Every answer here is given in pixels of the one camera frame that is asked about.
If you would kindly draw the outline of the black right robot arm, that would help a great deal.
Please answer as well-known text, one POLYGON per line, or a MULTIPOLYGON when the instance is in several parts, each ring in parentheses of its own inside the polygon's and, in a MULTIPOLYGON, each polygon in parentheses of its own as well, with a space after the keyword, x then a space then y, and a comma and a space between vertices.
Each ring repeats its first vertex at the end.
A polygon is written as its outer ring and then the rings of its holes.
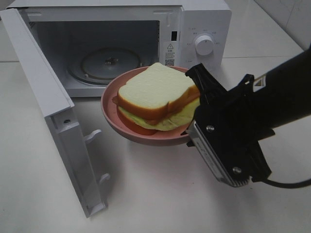
POLYGON ((246 74, 226 90, 202 64, 190 68, 201 94, 194 118, 216 146, 244 147, 273 136, 274 128, 311 113, 311 52, 306 50, 259 78, 246 74))

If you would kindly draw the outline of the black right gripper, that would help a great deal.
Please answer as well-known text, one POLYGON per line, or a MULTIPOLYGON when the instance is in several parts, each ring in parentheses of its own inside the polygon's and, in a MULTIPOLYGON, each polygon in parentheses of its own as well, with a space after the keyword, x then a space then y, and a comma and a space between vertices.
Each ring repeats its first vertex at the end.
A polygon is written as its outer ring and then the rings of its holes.
POLYGON ((255 119, 251 107, 254 76, 246 74, 238 85, 227 91, 202 63, 190 68, 185 75, 193 80, 200 92, 200 105, 193 120, 207 124, 209 117, 216 117, 225 130, 229 130, 244 145, 275 135, 275 132, 255 119))

